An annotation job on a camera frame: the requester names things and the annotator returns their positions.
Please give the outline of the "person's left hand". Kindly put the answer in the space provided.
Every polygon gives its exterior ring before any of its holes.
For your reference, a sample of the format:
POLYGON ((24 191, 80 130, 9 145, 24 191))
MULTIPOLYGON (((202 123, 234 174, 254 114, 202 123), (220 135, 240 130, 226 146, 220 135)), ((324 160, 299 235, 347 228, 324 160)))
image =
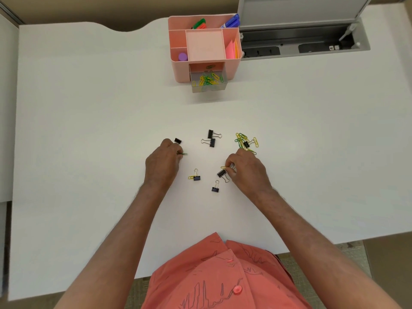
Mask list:
POLYGON ((145 161, 145 186, 168 190, 175 180, 181 160, 167 160, 160 157, 160 146, 145 161))

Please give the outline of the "person's right hand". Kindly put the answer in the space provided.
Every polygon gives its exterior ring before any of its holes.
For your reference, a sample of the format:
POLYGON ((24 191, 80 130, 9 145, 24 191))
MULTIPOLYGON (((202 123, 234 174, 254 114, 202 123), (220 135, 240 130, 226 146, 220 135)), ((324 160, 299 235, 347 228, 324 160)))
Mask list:
POLYGON ((265 166, 252 152, 250 152, 250 164, 245 169, 227 173, 252 203, 258 202, 263 196, 273 191, 265 166))

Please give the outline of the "person's left forearm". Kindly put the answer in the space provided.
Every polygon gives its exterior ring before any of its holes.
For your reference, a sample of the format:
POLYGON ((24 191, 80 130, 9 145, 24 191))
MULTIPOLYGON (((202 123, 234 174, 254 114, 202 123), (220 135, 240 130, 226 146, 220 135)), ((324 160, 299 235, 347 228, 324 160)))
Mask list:
POLYGON ((171 184, 147 181, 54 309, 124 309, 155 214, 171 184))

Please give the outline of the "person's right forearm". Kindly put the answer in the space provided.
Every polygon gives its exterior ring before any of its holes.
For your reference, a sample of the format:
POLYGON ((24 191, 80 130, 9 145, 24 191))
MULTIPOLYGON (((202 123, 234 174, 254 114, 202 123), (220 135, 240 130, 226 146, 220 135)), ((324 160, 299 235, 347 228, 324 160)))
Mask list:
POLYGON ((401 309, 271 186, 249 199, 270 221, 327 309, 401 309))

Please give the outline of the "pile of coloured paper clips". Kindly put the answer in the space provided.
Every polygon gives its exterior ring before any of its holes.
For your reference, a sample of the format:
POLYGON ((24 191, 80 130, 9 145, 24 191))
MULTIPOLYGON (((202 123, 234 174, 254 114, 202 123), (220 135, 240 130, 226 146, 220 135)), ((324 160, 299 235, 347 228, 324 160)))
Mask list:
POLYGON ((254 155, 257 155, 256 151, 252 150, 251 145, 250 145, 250 148, 248 148, 248 149, 246 149, 246 148, 243 146, 243 141, 245 141, 245 140, 247 140, 247 141, 255 140, 256 144, 259 145, 256 137, 253 137, 252 139, 249 139, 245 134, 236 133, 236 139, 235 139, 234 141, 238 144, 239 148, 241 148, 241 149, 243 149, 243 150, 246 150, 246 151, 250 151, 250 152, 252 152, 254 155))

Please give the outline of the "clear plastic drawer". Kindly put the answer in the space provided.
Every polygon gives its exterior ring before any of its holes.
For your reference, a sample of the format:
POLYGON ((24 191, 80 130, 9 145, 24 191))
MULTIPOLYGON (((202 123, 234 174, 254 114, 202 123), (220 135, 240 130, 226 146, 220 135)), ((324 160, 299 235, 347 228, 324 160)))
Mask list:
POLYGON ((193 63, 189 65, 189 74, 191 72, 222 72, 223 77, 225 80, 225 84, 217 85, 215 87, 213 86, 206 86, 206 87, 192 87, 192 92, 193 93, 203 93, 203 92, 208 92, 208 91, 222 91, 226 89, 226 86, 228 84, 228 78, 227 78, 227 73, 226 73, 226 67, 224 62, 213 62, 213 63, 193 63))

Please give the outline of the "heap of clips inside drawer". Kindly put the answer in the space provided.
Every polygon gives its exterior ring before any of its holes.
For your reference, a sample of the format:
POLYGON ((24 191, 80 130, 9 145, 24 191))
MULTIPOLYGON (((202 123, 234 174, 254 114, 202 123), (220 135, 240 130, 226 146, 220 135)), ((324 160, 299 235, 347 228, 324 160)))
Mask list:
POLYGON ((222 72, 191 72, 190 73, 192 87, 217 86, 225 84, 222 72))

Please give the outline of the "pink desk organizer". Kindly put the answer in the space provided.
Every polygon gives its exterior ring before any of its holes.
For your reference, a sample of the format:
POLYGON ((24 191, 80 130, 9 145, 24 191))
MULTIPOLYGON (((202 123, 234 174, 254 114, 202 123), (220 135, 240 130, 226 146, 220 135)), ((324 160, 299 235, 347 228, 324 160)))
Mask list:
POLYGON ((171 64, 175 80, 189 83, 189 65, 193 63, 224 62, 228 80, 232 80, 240 65, 242 48, 239 27, 220 28, 235 14, 178 15, 168 18, 168 35, 171 64), (191 27, 205 18, 206 29, 192 30, 191 27), (226 59, 225 48, 237 39, 238 59, 226 59), (178 61, 178 54, 185 52, 188 61, 178 61))

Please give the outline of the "black power strip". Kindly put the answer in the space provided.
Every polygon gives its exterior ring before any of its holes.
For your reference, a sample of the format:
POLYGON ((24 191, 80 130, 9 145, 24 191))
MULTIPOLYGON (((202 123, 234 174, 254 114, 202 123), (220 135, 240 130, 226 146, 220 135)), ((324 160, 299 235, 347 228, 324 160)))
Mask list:
POLYGON ((243 58, 271 57, 281 55, 278 46, 244 48, 243 52, 243 58))

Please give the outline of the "coral patterned shirt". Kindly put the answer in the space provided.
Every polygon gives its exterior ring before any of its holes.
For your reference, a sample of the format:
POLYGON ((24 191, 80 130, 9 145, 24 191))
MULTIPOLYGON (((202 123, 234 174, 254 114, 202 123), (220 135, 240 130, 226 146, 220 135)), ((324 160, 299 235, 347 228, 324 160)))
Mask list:
POLYGON ((151 276, 141 309, 311 309, 277 255, 213 233, 151 276), (240 295, 233 294, 236 285, 240 295))

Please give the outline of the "blue marker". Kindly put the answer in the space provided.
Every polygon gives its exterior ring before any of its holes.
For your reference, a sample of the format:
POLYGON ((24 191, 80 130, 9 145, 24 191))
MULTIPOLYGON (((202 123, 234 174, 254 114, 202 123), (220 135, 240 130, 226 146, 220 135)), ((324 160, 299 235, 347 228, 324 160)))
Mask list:
POLYGON ((239 25, 240 25, 240 16, 239 14, 235 14, 227 22, 225 22, 220 28, 239 27, 239 25))

